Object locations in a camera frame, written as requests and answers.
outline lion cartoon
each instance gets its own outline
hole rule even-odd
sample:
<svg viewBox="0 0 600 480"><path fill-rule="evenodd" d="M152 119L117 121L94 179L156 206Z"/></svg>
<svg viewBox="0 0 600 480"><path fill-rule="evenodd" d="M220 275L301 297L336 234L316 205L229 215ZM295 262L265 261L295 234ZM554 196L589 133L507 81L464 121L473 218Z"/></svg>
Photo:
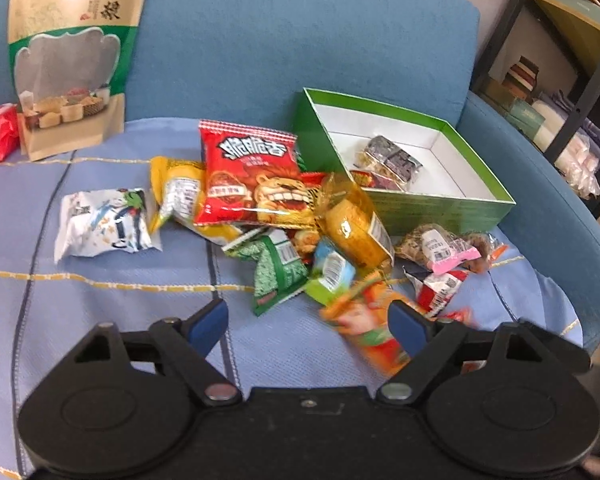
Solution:
<svg viewBox="0 0 600 480"><path fill-rule="evenodd" d="M256 175L256 182L253 200L258 221L286 225L314 223L311 208L314 200L300 180L263 172Z"/></svg>

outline blue sofa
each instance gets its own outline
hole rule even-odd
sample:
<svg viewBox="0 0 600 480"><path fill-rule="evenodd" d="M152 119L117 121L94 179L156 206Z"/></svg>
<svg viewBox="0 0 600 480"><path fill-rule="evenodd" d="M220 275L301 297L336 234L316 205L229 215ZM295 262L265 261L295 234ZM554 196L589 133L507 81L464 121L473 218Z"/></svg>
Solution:
<svg viewBox="0 0 600 480"><path fill-rule="evenodd" d="M6 46L7 6L8 0L0 0L0 103L15 102ZM580 318L584 344L593 349L600 341L600 227L537 150L468 91L478 20L477 9L467 0L146 0L127 85L126 118L214 118L285 129L303 86L378 99L443 118L513 195L517 205L501 229L540 273L562 287ZM146 178L146 167L133 162L156 154L155 146L163 154L200 156L193 121L165 120L161 129L152 124L136 121L127 133L84 150L81 156L91 165L69 164L70 155L61 155L46 164L0 167L0 200L4 200L0 215L19 219L8 231L0 225L0 266L13 273L6 276L11 281L0 274L0 478L5 470L8 475L30 470L22 447L13 445L14 413L91 324L112 319L125 330L143 330L163 314L188 316L218 290L225 291L228 302L245 302L244 296L237 296L239 283L251 279L251 270L219 260L217 251L200 238L173 226L163 235L165 245L173 247L171 253L72 261L61 267L65 274L54 274L58 270L49 255L58 220L55 212L51 216L48 212L55 211L59 187L64 194L118 187L121 178ZM182 151L185 144L190 153ZM115 162L112 156L122 164L106 166ZM36 167L35 176L28 166ZM11 196L20 202L10 202ZM38 278L32 280L28 272ZM241 282L223 281L237 275ZM165 289L161 300L149 301L138 299L133 288L111 286L137 283L138 276L148 287L192 283L181 291L197 296ZM209 280L224 288L205 285ZM115 290L101 290L102 284ZM256 341L249 339L251 313L235 314L239 328L234 344L239 340L254 349L251 354L245 351L242 359L298 360L295 349L276 354L282 352L283 345L275 345L280 334L299 322L285 317L286 312L277 309L259 320L266 335ZM312 377L311 359L315 367L350 366L349 360L339 358L321 361L332 349L332 356L347 350L332 331L320 327L315 313L308 312L300 322L307 337L319 333L328 340L326 349L301 349L309 356L304 357L303 377ZM212 352L210 360L222 366L232 352L232 340L226 338L222 352ZM233 362L227 363L229 373ZM234 373L230 379L239 384L238 371ZM266 373L271 378L280 371L271 367ZM288 380L285 385L318 383ZM242 387L248 386L243 380Z"/></svg>

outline green snack bag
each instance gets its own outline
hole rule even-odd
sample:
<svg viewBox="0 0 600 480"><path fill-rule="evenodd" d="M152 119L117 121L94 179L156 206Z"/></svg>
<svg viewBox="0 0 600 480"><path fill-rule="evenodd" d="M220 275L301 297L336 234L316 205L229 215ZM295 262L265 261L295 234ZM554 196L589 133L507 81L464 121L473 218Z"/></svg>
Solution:
<svg viewBox="0 0 600 480"><path fill-rule="evenodd" d="M314 253L314 266L304 291L323 305L330 304L349 290L356 268L328 238L320 238Z"/></svg>
<svg viewBox="0 0 600 480"><path fill-rule="evenodd" d="M306 284L308 271L282 229L254 229L222 250L232 258L257 262L253 293L256 316L296 296Z"/></svg>

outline blue fabric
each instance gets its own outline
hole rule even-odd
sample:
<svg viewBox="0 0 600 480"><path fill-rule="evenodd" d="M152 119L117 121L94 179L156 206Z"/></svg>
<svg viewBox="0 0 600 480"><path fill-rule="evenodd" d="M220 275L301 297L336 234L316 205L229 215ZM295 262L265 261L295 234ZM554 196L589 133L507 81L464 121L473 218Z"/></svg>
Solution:
<svg viewBox="0 0 600 480"><path fill-rule="evenodd" d="M188 317L212 299L212 274L225 290L229 309L224 348L208 360L248 395L253 386L379 386L382 378L318 314L301 294L264 316L251 311L253 298L234 285L253 285L254 263L230 259L194 233L169 222L161 230L163 252L121 251L95 258L69 257L55 266L53 245L62 196L78 190L149 186L148 159L155 155L200 158L197 121L152 119L128 123L126 131L96 148L80 150L74 162L60 155L28 163L13 155L0 165L0 466L16 470L13 409L94 324L105 320L121 330L145 330L166 316ZM46 204L64 175L50 214ZM40 251L23 306L30 262L42 229ZM508 242L499 230L494 234ZM525 317L576 343L582 333L571 303L537 276L511 247L490 274L471 275L447 307L471 306L485 328ZM400 278L398 262L394 277ZM120 288L126 285L128 290ZM167 286L186 285L173 292ZM159 289L147 286L160 286ZM397 290L411 295L407 283ZM25 457L25 469L30 464Z"/></svg>
<svg viewBox="0 0 600 480"><path fill-rule="evenodd" d="M458 131L516 200L500 228L566 293L593 350L600 342L600 226L541 153L474 94ZM550 287L544 282L544 296Z"/></svg>
<svg viewBox="0 0 600 480"><path fill-rule="evenodd" d="M14 102L0 0L0 103ZM288 128L304 86L456 124L479 13L467 0L146 0L128 120L179 116Z"/></svg>

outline blue and green package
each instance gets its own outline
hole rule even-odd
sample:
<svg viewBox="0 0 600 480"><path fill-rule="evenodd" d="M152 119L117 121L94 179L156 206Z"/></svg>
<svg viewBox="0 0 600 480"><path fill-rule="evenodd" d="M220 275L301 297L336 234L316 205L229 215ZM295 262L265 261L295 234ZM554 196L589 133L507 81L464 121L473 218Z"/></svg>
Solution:
<svg viewBox="0 0 600 480"><path fill-rule="evenodd" d="M314 266L304 291L323 305L349 290L356 268L326 237L318 242L314 253Z"/></svg>

